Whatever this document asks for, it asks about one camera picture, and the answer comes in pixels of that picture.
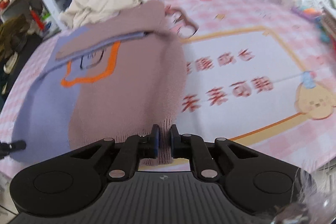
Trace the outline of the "mauve and lavender sweater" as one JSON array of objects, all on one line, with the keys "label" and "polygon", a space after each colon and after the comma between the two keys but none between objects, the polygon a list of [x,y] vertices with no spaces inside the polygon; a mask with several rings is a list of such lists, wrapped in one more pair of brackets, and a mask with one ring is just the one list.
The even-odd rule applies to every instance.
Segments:
[{"label": "mauve and lavender sweater", "polygon": [[29,88],[12,139],[29,166],[104,138],[117,143],[159,125],[160,163],[171,157],[167,132],[186,84],[186,60],[167,8],[149,1],[58,38]]}]

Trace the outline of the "cream wrist watch band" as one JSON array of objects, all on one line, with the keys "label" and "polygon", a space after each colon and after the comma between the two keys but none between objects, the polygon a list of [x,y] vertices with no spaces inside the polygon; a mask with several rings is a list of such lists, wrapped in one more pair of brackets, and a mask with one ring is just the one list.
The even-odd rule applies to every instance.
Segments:
[{"label": "cream wrist watch band", "polygon": [[16,62],[18,60],[18,53],[14,52],[10,58],[6,61],[5,65],[3,66],[3,71],[9,75],[11,71],[13,70]]}]

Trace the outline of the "pink checkered desk mat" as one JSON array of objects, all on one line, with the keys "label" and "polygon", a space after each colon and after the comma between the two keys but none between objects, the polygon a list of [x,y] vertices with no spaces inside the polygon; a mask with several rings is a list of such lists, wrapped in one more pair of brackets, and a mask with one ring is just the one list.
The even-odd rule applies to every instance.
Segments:
[{"label": "pink checkered desk mat", "polygon": [[[171,126],[208,142],[230,139],[307,170],[335,158],[335,58],[313,24],[273,0],[161,2],[186,60]],[[58,38],[76,29],[50,38],[30,58],[1,111],[3,141],[15,141],[18,112]],[[167,151],[169,162],[157,157],[141,165],[173,161],[169,130]],[[1,160],[9,177],[28,167],[13,154]]]}]

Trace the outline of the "olive brown cloth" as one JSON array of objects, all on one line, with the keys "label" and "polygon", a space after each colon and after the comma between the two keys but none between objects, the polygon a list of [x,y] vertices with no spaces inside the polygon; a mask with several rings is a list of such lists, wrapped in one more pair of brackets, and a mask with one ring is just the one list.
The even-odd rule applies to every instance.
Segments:
[{"label": "olive brown cloth", "polygon": [[18,36],[21,33],[26,33],[29,29],[29,24],[26,17],[21,14],[13,17],[5,23],[1,24],[0,30],[0,45],[1,45],[1,61],[10,57],[13,53],[13,46],[11,44],[12,38]]}]

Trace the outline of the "red tassel ornament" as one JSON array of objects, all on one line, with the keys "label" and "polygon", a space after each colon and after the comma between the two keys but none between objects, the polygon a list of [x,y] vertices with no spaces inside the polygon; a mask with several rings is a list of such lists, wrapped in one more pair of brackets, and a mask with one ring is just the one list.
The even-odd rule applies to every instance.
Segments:
[{"label": "red tassel ornament", "polygon": [[34,21],[36,22],[36,24],[38,25],[39,29],[40,29],[41,31],[44,31],[44,30],[45,30],[45,25],[44,25],[44,23],[41,21],[41,19],[40,19],[38,13],[37,13],[32,7],[30,7],[30,14],[31,14],[33,20],[34,20]]}]

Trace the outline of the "cream garment pile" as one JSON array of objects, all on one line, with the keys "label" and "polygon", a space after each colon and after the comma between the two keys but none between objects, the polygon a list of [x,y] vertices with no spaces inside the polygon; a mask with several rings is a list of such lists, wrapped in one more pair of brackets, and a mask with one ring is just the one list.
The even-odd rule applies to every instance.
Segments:
[{"label": "cream garment pile", "polygon": [[69,29],[102,22],[123,9],[139,5],[139,0],[72,0],[59,20]]}]

